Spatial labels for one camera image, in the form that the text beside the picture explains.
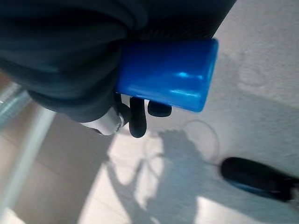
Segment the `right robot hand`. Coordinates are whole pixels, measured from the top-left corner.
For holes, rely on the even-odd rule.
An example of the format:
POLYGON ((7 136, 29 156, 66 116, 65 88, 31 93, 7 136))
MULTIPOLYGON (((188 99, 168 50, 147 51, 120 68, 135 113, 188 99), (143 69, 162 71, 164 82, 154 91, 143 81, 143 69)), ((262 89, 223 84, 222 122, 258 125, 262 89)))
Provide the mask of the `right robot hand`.
POLYGON ((115 92, 126 41, 212 38, 233 0, 3 0, 0 69, 38 104, 102 135, 118 124, 132 136, 147 129, 145 112, 171 107, 115 92))

